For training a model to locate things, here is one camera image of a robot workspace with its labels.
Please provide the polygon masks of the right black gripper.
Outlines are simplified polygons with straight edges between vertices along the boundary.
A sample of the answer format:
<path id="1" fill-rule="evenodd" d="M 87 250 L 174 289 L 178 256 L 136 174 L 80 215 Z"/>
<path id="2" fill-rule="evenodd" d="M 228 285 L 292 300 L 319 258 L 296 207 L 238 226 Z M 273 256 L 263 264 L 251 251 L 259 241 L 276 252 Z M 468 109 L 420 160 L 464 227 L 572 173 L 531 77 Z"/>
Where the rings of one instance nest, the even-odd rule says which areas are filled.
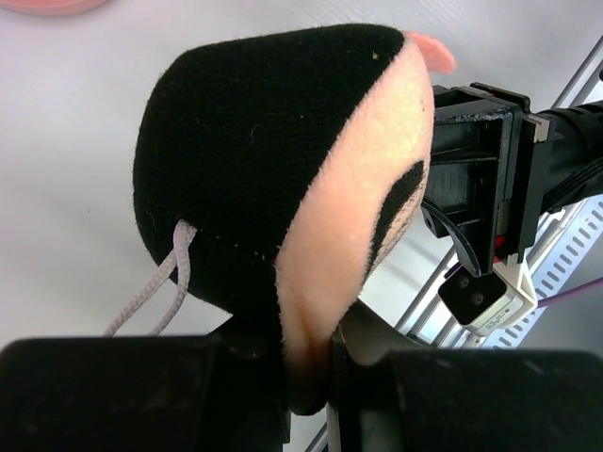
<path id="1" fill-rule="evenodd" d="M 532 221 L 565 203 L 553 148 L 565 111 L 533 113 L 528 97 L 484 84 L 434 86 L 431 168 L 422 210 L 430 231 L 452 239 L 475 278 L 527 247 Z"/>

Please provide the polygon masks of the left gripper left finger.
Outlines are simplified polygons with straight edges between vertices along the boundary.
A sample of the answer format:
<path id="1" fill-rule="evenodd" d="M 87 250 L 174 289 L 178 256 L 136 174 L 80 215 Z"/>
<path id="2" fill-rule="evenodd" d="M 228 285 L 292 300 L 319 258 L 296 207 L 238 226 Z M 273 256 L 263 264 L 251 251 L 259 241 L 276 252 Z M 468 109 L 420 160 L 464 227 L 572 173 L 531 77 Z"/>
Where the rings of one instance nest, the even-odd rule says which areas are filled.
<path id="1" fill-rule="evenodd" d="M 279 351 L 228 321 L 204 336 L 35 338 L 1 353 L 5 451 L 280 451 Z"/>

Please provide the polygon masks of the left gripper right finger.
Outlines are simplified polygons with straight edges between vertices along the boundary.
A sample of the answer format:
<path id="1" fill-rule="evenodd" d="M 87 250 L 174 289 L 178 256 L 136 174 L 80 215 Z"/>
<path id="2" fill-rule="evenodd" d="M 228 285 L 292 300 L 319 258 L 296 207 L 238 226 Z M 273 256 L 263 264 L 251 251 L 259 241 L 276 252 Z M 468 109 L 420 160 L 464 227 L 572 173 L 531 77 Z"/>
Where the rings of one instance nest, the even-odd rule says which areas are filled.
<path id="1" fill-rule="evenodd" d="M 333 336 L 333 451 L 598 451 L 602 362 L 422 347 L 364 305 Z"/>

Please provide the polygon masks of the black-haired doll plush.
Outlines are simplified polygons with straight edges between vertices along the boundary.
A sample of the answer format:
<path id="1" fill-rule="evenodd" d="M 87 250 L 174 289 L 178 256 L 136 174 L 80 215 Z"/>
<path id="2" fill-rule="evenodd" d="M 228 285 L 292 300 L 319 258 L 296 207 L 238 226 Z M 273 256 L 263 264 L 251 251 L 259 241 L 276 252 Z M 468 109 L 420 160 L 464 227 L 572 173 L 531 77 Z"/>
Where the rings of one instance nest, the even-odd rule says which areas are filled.
<path id="1" fill-rule="evenodd" d="M 331 338 L 427 185 L 440 40 L 339 24 L 207 44 L 159 77 L 139 127 L 133 203 L 157 268 L 112 336 L 167 281 L 264 331 L 290 410 L 326 403 Z"/>

